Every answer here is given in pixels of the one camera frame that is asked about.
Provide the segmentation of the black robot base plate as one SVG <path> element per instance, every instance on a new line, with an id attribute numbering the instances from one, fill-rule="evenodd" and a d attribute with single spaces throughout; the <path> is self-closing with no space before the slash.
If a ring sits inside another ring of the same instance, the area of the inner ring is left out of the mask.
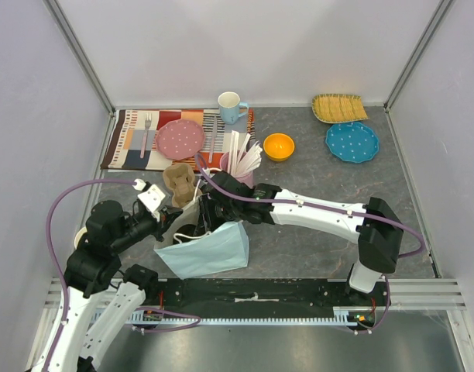
<path id="1" fill-rule="evenodd" d="M 203 319 L 327 318 L 334 307 L 380 310 L 385 293 L 383 282 L 363 294 L 327 279 L 167 279 L 143 304 Z"/>

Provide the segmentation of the grey table knife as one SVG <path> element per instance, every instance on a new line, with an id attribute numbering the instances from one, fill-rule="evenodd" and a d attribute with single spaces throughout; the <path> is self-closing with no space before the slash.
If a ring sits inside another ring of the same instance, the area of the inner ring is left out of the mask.
<path id="1" fill-rule="evenodd" d="M 213 161 L 213 156 L 214 156 L 214 151 L 215 151 L 215 141 L 216 141 L 217 135 L 218 135 L 218 117 L 215 116 L 213 126 L 212 126 L 211 141 L 210 141 L 210 148 L 209 148 L 209 154 L 208 154 L 209 164 L 211 164 Z"/>

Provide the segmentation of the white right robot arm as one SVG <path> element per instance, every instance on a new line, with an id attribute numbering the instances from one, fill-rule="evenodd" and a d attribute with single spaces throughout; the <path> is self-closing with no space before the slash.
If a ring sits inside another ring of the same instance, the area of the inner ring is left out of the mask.
<path id="1" fill-rule="evenodd" d="M 253 187 L 225 171 L 212 175 L 203 192 L 222 218 L 251 224 L 300 226 L 354 243 L 358 259 L 344 285 L 345 299 L 361 305 L 376 282 L 397 268 L 403 237 L 401 222 L 381 198 L 363 203 L 339 203 L 299 195 L 272 184 Z"/>

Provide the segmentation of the pink polka dot plate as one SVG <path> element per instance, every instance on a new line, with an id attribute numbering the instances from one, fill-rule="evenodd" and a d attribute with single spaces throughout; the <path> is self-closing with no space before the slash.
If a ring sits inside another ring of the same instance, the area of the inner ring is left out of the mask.
<path id="1" fill-rule="evenodd" d="M 156 149 L 170 160 L 185 160 L 199 152 L 205 141 L 203 127 L 189 119 L 168 122 L 158 130 Z"/>

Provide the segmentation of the white wrapped straw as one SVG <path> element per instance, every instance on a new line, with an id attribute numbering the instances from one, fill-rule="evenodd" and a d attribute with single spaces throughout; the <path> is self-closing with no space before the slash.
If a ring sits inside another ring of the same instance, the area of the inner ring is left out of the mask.
<path id="1" fill-rule="evenodd" d="M 227 163 L 227 171 L 229 174 L 232 174 L 232 169 L 234 167 L 234 160 L 235 155 L 239 150 L 239 132 L 232 130 L 231 132 L 231 140 L 230 140 L 230 149 L 228 152 L 228 163 Z"/>
<path id="2" fill-rule="evenodd" d="M 242 146 L 240 147 L 239 153 L 236 155 L 236 158 L 235 158 L 235 172 L 234 172 L 235 176 L 238 176 L 241 170 L 243 169 L 242 162 L 246 161 L 246 157 L 248 154 L 247 146 L 249 144 L 249 140 L 250 140 L 250 134 L 247 133 L 242 143 Z"/>
<path id="3" fill-rule="evenodd" d="M 248 173 L 251 171 L 251 168 L 261 161 L 261 153 L 263 152 L 260 143 L 256 141 L 248 150 L 246 161 L 242 162 L 243 169 L 240 173 Z"/>

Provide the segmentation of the black plastic cup lid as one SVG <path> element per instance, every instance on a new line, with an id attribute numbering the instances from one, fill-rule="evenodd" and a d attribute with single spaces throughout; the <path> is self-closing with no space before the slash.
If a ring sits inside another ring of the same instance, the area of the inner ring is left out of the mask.
<path id="1" fill-rule="evenodd" d="M 173 235 L 174 239 L 178 239 L 185 243 L 198 237 L 197 226 L 192 224 L 186 224 L 181 226 Z"/>

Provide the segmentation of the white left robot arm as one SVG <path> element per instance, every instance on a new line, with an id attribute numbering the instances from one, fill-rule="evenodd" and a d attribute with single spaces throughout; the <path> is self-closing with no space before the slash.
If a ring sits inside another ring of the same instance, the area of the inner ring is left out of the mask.
<path id="1" fill-rule="evenodd" d="M 182 209 L 163 206 L 151 212 L 144 205 L 125 212 L 117 201 L 103 201 L 91 210 L 85 233 L 67 259 L 66 286 L 60 309 L 34 371 L 96 371 L 128 317 L 159 296 L 158 275 L 138 264 L 126 270 L 113 300 L 94 320 L 112 278 L 121 267 L 119 254 L 147 236 L 163 234 Z"/>

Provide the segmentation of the pink straw holder cup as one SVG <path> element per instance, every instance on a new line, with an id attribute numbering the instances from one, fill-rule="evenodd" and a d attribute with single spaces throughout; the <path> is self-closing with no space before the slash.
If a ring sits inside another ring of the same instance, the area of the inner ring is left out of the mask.
<path id="1" fill-rule="evenodd" d="M 228 168 L 228 153 L 224 153 L 220 159 L 220 168 L 223 170 L 223 171 L 227 171 L 227 168 Z M 242 174 L 242 175 L 239 175 L 239 176 L 235 176 L 235 175 L 232 175 L 237 181 L 239 181 L 240 183 L 243 183 L 245 185 L 247 185 L 249 188 L 252 188 L 254 186 L 254 180 L 253 180 L 253 172 L 250 171 L 248 173 L 245 173 L 245 174 Z"/>

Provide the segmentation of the orange bowl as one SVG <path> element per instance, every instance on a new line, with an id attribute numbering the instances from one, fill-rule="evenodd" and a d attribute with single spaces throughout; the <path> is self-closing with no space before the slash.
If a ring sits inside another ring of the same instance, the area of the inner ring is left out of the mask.
<path id="1" fill-rule="evenodd" d="M 269 159 L 275 162 L 288 160 L 295 151 L 293 139 L 285 133 L 268 135 L 263 142 L 263 149 Z"/>

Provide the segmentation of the yellow woven tray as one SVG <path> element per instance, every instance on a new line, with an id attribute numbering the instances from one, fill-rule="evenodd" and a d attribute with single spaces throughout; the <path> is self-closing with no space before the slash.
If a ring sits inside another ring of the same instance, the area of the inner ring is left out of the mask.
<path id="1" fill-rule="evenodd" d="M 367 120 L 362 98 L 358 95 L 320 94 L 311 100 L 314 116 L 327 124 Z"/>

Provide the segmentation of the colourful striped placemat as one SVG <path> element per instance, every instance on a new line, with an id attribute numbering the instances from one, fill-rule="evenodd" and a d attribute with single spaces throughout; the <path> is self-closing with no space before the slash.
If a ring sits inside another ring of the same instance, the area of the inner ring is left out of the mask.
<path id="1" fill-rule="evenodd" d="M 216 108 L 179 109 L 122 109 L 115 113 L 115 127 L 110 136 L 102 169 L 119 171 L 163 171 L 167 167 L 185 163 L 194 170 L 194 152 L 199 152 L 206 164 L 218 167 L 225 153 L 230 151 L 232 132 L 239 133 L 238 148 L 246 136 L 247 147 L 256 140 L 254 110 L 245 110 L 236 124 L 225 124 Z M 157 137 L 165 138 L 170 133 L 177 136 L 174 143 L 182 143 L 190 154 L 185 159 L 174 159 L 168 153 L 175 153 L 177 146 L 157 148 Z M 196 143 L 197 149 L 191 148 Z"/>

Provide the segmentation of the blue polka dot plate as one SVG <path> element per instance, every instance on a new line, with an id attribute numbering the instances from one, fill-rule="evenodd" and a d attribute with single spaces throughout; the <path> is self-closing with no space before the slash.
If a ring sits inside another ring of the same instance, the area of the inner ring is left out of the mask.
<path id="1" fill-rule="evenodd" d="M 326 132 L 325 143 L 335 157 L 352 164 L 371 161 L 380 150 L 376 133 L 361 122 L 332 125 Z"/>

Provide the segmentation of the light blue paper bag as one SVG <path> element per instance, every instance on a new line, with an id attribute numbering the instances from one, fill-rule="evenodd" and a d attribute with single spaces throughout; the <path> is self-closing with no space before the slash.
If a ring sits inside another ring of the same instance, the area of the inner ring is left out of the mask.
<path id="1" fill-rule="evenodd" d="M 198 221 L 201 196 L 182 208 L 182 215 L 163 234 L 153 251 L 180 279 L 244 268 L 249 262 L 249 238 L 240 222 L 225 222 L 212 232 L 182 232 Z"/>

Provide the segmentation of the light blue mug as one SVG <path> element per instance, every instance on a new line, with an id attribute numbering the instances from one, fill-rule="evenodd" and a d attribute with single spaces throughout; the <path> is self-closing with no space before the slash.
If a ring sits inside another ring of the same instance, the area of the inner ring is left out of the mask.
<path id="1" fill-rule="evenodd" d="M 222 121 L 228 125 L 236 124 L 249 113 L 249 105 L 242 102 L 240 96 L 233 91 L 226 91 L 218 96 L 218 107 Z"/>

